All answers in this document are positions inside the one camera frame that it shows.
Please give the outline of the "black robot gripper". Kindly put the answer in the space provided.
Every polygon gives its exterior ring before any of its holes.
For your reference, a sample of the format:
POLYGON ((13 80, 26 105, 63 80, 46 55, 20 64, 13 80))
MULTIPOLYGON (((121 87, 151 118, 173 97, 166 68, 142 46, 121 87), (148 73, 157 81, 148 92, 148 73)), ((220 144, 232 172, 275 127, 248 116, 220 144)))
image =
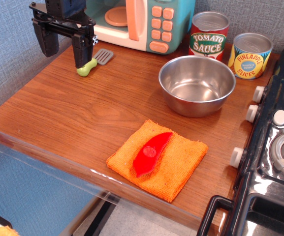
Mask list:
POLYGON ((32 2, 32 24, 42 53, 51 57, 59 51, 58 34, 72 37, 76 68, 91 61, 95 21, 85 14, 85 0, 46 0, 32 2))

